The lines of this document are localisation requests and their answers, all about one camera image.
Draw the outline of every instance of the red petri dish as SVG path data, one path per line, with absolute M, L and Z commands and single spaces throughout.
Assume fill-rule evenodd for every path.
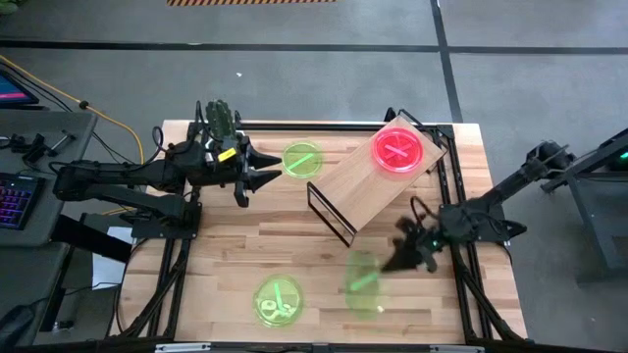
M 391 127 L 375 137 L 373 157 L 389 172 L 409 173 L 421 163 L 423 145 L 411 131 L 403 127 Z

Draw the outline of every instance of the keyboard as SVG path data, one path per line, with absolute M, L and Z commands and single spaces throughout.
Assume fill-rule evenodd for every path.
M 44 181 L 0 173 L 0 228 L 24 229 Z

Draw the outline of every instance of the wire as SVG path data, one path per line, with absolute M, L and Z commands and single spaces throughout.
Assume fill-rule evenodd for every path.
M 42 84 L 42 85 L 44 85 L 44 86 L 48 87 L 49 89 L 52 89 L 53 91 L 55 91 L 55 92 L 57 92 L 57 93 L 61 94 L 62 96 L 66 97 L 66 98 L 68 98 L 68 99 L 70 99 L 70 100 L 72 100 L 72 101 L 75 101 L 77 104 L 80 104 L 81 106 L 82 106 L 82 105 L 84 105 L 84 103 L 82 103 L 82 102 L 84 102 L 84 101 L 81 101 L 81 100 L 79 100 L 79 99 L 77 99 L 77 98 L 75 98 L 75 97 L 71 96 L 70 94 L 68 94 L 68 93 L 66 93 L 66 92 L 64 92 L 64 91 L 62 91 L 62 90 L 60 90 L 60 89 L 58 89 L 58 88 L 56 88 L 56 87 L 54 87 L 54 86 L 52 86 L 52 85 L 50 85 L 50 84 L 46 83 L 46 82 L 44 82 L 43 80 L 41 80 L 41 79 L 37 78 L 37 76 L 35 76 L 35 75 L 33 75 L 33 74 L 29 73 L 27 70 L 23 69 L 23 68 L 22 68 L 22 67 L 20 67 L 19 65 L 15 64 L 15 63 L 14 63 L 14 62 L 12 62 L 11 60 L 7 59 L 4 55 L 0 55 L 0 60 L 4 61 L 5 63 L 7 63 L 8 65 L 10 65 L 10 66 L 11 66 L 11 67 L 13 67 L 14 69 L 17 69 L 17 70 L 21 71 L 21 72 L 22 72 L 22 73 L 24 73 L 26 76 L 30 77 L 31 79 L 35 80 L 36 82 L 38 82 L 38 83 L 40 83 L 40 84 Z M 107 115 L 105 115 L 105 114 L 103 114 L 103 113 L 99 112 L 98 110 L 96 110 L 96 109 L 94 109 L 94 108 L 92 108 L 92 107 L 90 107 L 90 106 L 88 106 L 88 105 L 87 105 L 87 106 L 85 106 L 85 108 L 84 108 L 84 109 L 86 109 L 86 110 L 88 110 L 88 111 L 90 111 L 90 112 L 92 112 L 92 113 L 96 114 L 98 117 L 100 117 L 100 118 L 102 118 L 102 119 L 104 119 L 104 120 L 106 120 L 106 121 L 108 121 L 108 122 L 110 122 L 110 123 L 112 123 L 112 124 L 114 124 L 114 125 L 117 125 L 117 126 L 119 126 L 119 127 L 122 127 L 122 128 L 123 128 L 123 129 L 125 129 L 126 131 L 128 131 L 128 132 L 129 132 L 129 133 L 133 136 L 133 138 L 135 139 L 135 143 L 137 144 L 137 150 L 139 151 L 139 163 L 140 163 L 140 164 L 143 164 L 143 163 L 144 163 L 144 151 L 143 151 L 142 146 L 141 146 L 141 141 L 139 140 L 139 137 L 137 136 L 137 134 L 135 133 L 135 131 L 133 131 L 133 129 L 132 129 L 132 128 L 130 128 L 130 127 L 126 126 L 125 124 L 120 123 L 120 122 L 118 122 L 118 121 L 116 121 L 116 120 L 114 120 L 114 119 L 112 119 L 112 118 L 109 118 Z
M 131 254 L 129 255 L 129 260 L 125 264 L 125 269 L 123 270 L 123 275 L 122 275 L 123 282 L 125 280 L 125 277 L 127 276 L 127 267 L 129 266 L 129 263 L 131 262 L 131 258 L 133 256 L 133 254 L 146 241 L 148 241 L 147 238 L 139 240 L 137 242 L 137 244 L 134 246 L 134 248 L 131 250 Z M 114 316 L 116 317 L 116 325 L 118 326 L 118 331 L 119 331 L 119 333 L 122 333 L 124 330 L 122 329 L 122 324 L 120 322 L 120 297 L 122 296 L 122 286 L 121 285 L 117 288 L 115 295 L 116 296 L 114 297 Z
M 101 138 L 101 137 L 100 137 L 100 136 L 99 136 L 96 132 L 93 132 L 93 133 L 92 133 L 92 135 L 94 136 L 94 138 L 95 138 L 98 142 L 100 142 L 100 144 L 103 146 L 103 148 L 104 148 L 107 152 L 109 152 L 109 155 L 111 156 L 111 158 L 113 158 L 113 159 L 114 159 L 114 161 L 116 161 L 116 162 L 118 162 L 118 163 L 120 164 L 120 162 L 116 159 L 116 157 L 114 157 L 114 156 L 112 155 L 112 153 L 113 153 L 113 154 L 118 155 L 120 158 L 124 159 L 125 161 L 127 161 L 127 162 L 129 162 L 129 163 L 131 163 L 131 164 L 134 164 L 134 162 L 133 162 L 132 160 L 130 160 L 129 158 L 127 158 L 127 157 L 123 156 L 123 155 L 122 155 L 122 154 L 120 154 L 118 151 L 116 151 L 116 150 L 115 150 L 115 149 L 113 149 L 111 146 L 109 146 L 109 145 L 108 145 L 108 144 L 107 144 L 107 143 L 106 143 L 106 142 L 105 142 L 105 141 L 104 141 L 104 140 L 103 140 L 103 139 L 102 139 L 102 138 Z
M 123 212 L 133 212 L 133 211 L 135 211 L 135 208 L 125 207 L 125 208 L 118 208 L 118 209 L 115 209 L 115 210 L 110 210 L 110 211 L 107 211 L 107 212 L 103 212 L 101 215 L 103 215 L 103 216 L 111 216 L 111 215 L 116 215 L 116 214 L 123 213 Z
M 53 103 L 55 103 L 56 105 L 58 105 L 61 109 L 65 110 L 66 112 L 71 112 L 72 109 L 70 109 L 70 107 L 68 107 L 68 105 L 66 103 L 64 103 L 61 99 L 59 99 L 59 97 L 55 96 L 54 94 L 50 93 L 50 91 L 46 90 L 46 88 L 40 86 L 39 84 L 33 82 L 32 80 L 28 79 L 26 76 L 22 75 L 21 72 L 19 72 L 18 70 L 14 69 L 13 67 L 4 64 L 4 63 L 0 63 L 0 65 L 2 65 L 3 67 L 11 70 L 13 73 L 15 73 L 17 76 L 21 77 L 23 80 L 25 80 L 26 82 L 28 82 L 29 84 L 37 87 L 38 89 L 46 92 L 50 97 L 52 97 L 52 99 L 48 98 L 47 96 L 45 96 L 43 93 L 41 93 L 38 89 L 33 88 L 32 86 L 29 86 L 28 84 L 26 84 L 25 82 L 19 80 L 17 77 L 12 76 L 10 73 L 9 74 L 11 77 L 15 78 L 17 81 L 19 81 L 21 84 L 28 86 L 30 89 L 36 91 L 37 93 L 39 93 L 39 95 L 41 95 L 44 99 L 47 99 Z

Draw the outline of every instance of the green petri dish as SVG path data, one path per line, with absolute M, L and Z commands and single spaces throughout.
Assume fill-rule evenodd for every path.
M 253 295 L 253 311 L 265 327 L 291 325 L 303 311 L 301 287 L 290 276 L 267 277 Z
M 299 141 L 284 150 L 284 170 L 289 176 L 309 178 L 323 168 L 323 151 L 313 142 Z
M 373 320 L 384 311 L 380 305 L 380 266 L 375 255 L 349 254 L 344 277 L 346 306 L 362 320 Z

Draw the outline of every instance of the butcher block tabletop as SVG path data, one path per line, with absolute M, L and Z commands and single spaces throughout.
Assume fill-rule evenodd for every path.
M 187 121 L 165 121 L 165 143 L 185 140 Z M 421 175 L 360 230 L 347 249 L 307 206 L 306 183 L 334 168 L 374 131 L 248 130 L 259 152 L 281 157 L 298 141 L 314 142 L 323 151 L 323 168 L 311 179 L 283 173 L 239 208 L 234 186 L 203 187 L 200 231 L 191 243 L 177 326 L 177 341 L 463 343 L 464 336 L 449 251 L 436 254 L 434 274 L 418 271 L 379 278 L 379 311 L 365 318 L 347 306 L 347 261 L 356 251 L 384 263 L 393 252 L 394 227 L 400 216 L 413 217 L 411 196 L 437 210 L 442 203 L 438 174 Z M 468 198 L 493 186 L 480 127 L 453 125 L 459 163 Z M 449 180 L 450 159 L 444 156 Z M 450 187 L 452 202 L 457 201 Z M 127 327 L 155 290 L 164 241 L 151 239 L 133 255 L 123 283 L 121 318 Z M 507 254 L 494 244 L 478 243 L 478 258 L 487 296 L 512 329 L 526 336 Z M 272 275 L 293 278 L 302 291 L 300 317 L 283 328 L 268 328 L 253 309 L 253 296 Z M 472 295 L 469 307 L 480 332 Z M 162 310 L 163 329 L 170 294 Z

